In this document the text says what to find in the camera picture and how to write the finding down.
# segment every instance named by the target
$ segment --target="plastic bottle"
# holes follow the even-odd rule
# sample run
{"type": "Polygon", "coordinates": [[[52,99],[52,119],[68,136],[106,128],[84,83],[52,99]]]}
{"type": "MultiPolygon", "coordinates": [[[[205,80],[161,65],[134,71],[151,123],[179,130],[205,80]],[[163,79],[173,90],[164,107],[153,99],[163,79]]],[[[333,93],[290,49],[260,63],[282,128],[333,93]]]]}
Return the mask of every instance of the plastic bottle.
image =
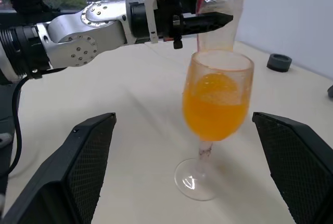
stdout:
{"type": "Polygon", "coordinates": [[[223,49],[232,51],[244,0],[198,0],[197,14],[221,12],[233,15],[232,22],[213,32],[198,34],[198,50],[223,49]]]}

